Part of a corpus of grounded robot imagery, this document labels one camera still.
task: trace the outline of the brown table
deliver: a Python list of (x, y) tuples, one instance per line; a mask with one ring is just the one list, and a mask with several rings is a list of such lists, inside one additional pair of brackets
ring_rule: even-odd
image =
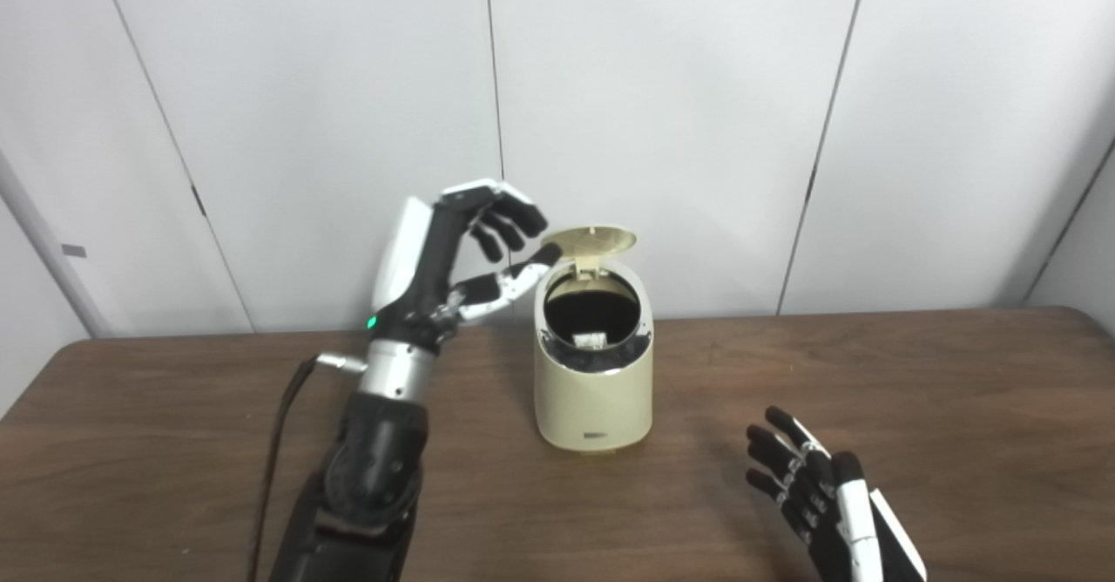
[[(855, 450), (946, 580), (1115, 576), (1115, 343), (1070, 309), (660, 321), (655, 427), (614, 455), (549, 447), (530, 332), (466, 329), (430, 398), (407, 582), (816, 580), (744, 486), (776, 404)], [(240, 580), (294, 365), (360, 334), (88, 341), (0, 421), (0, 580)], [(270, 560), (352, 380), (288, 421)]]

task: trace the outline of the white cabinet door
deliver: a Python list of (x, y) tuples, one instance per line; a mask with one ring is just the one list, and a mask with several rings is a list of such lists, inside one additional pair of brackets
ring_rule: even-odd
[(1115, 157), (1092, 186), (1049, 260), (1031, 305), (1069, 305), (1115, 334)]
[(88, 337), (0, 201), (0, 417), (60, 348)]
[(104, 334), (250, 331), (113, 1), (0, 0), (0, 161)]
[(1115, 0), (863, 0), (783, 311), (1020, 303), (1113, 85)]
[(487, 0), (119, 2), (256, 329), (359, 327), (405, 197), (500, 176)]
[(854, 2), (492, 0), (507, 181), (658, 317), (773, 313)]

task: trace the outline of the robotic hand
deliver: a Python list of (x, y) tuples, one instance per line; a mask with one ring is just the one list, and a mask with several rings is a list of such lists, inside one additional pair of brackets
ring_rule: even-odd
[(867, 493), (860, 459), (828, 455), (797, 419), (769, 407), (766, 419), (789, 437), (750, 426), (747, 454), (770, 471), (747, 482), (780, 507), (824, 582), (925, 582), (925, 565), (879, 489)]
[[(489, 261), (512, 251), (546, 221), (533, 202), (504, 182), (482, 181), (445, 190), (434, 205), (410, 197), (388, 244), (372, 295), (375, 316), (366, 360), (323, 352), (314, 365), (358, 372), (340, 434), (322, 468), (310, 476), (291, 514), (272, 570), (272, 582), (396, 582), (414, 532), (427, 439), (426, 385), (440, 345), (462, 321), (476, 319), (525, 293), (561, 258), (549, 244), (503, 271), (449, 284), (466, 233)], [(283, 406), (301, 379), (295, 375)], [(281, 425), (272, 435), (272, 456)], [(273, 459), (264, 477), (256, 532), (262, 531)], [(259, 543), (249, 580), (254, 579)]]

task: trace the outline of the beige trash can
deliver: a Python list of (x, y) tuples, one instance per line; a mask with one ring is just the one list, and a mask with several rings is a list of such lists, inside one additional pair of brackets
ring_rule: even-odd
[(589, 225), (543, 243), (563, 251), (534, 295), (534, 410), (555, 447), (604, 452), (650, 431), (653, 317), (642, 282), (613, 258), (634, 241)]

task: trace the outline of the black robotic finger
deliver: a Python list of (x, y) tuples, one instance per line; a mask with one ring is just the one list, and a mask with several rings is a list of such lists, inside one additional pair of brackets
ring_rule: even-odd
[(495, 233), (498, 233), (500, 237), (503, 237), (504, 244), (511, 251), (523, 251), (523, 248), (526, 245), (523, 236), (518, 234), (518, 230), (511, 222), (503, 220), (503, 217), (496, 216), (492, 212), (485, 212), (481, 216), (481, 222), (488, 229), (495, 230)]
[(546, 229), (546, 217), (532, 202), (521, 200), (514, 193), (505, 193), (492, 205), (493, 212), (510, 217), (527, 237), (537, 236)]
[(468, 231), (472, 237), (476, 237), (476, 241), (481, 244), (484, 255), (488, 258), (488, 261), (501, 261), (503, 260), (503, 250), (500, 249), (500, 243), (495, 240), (488, 230), (484, 225), (473, 225), (473, 229)]
[(806, 446), (813, 440), (812, 436), (805, 434), (801, 424), (797, 423), (797, 419), (789, 416), (788, 413), (782, 410), (777, 406), (770, 406), (767, 408), (766, 419), (768, 424), (786, 433), (786, 436), (788, 436), (798, 448)]
[(759, 443), (753, 442), (749, 444), (747, 446), (747, 455), (768, 468), (779, 482), (787, 486), (793, 482), (793, 475), (803, 466), (802, 460), (796, 455), (778, 447)]
[(809, 521), (802, 515), (799, 503), (794, 502), (791, 498), (789, 493), (784, 491), (773, 477), (764, 472), (748, 469), (747, 483), (756, 487), (756, 489), (766, 493), (772, 499), (774, 499), (778, 508), (782, 511), (783, 518), (786, 520), (789, 528), (794, 531), (794, 534), (797, 534), (797, 537), (801, 539), (802, 542), (806, 545), (813, 542), (813, 528), (815, 527), (815, 522), (809, 523)]
[(562, 251), (560, 245), (554, 243), (547, 243), (542, 245), (542, 249), (534, 252), (534, 255), (526, 258), (526, 261), (520, 261), (517, 264), (512, 264), (508, 272), (513, 280), (518, 279), (518, 273), (523, 272), (530, 264), (542, 264), (542, 265), (554, 265), (561, 260)]
[(454, 289), (460, 289), (465, 293), (465, 299), (460, 302), (462, 305), (488, 303), (502, 297), (496, 273), (487, 273), (487, 275), (478, 275), (471, 280), (458, 281)]
[(805, 455), (805, 473), (830, 497), (836, 496), (836, 484), (833, 477), (832, 459), (816, 452)]
[(793, 454), (783, 454), (776, 447), (765, 447), (752, 443), (747, 448), (748, 455), (755, 458), (763, 466), (770, 469), (774, 478), (789, 496), (799, 501), (807, 507), (809, 514), (820, 517), (833, 508), (832, 499), (813, 484), (813, 481), (801, 472), (801, 459)]

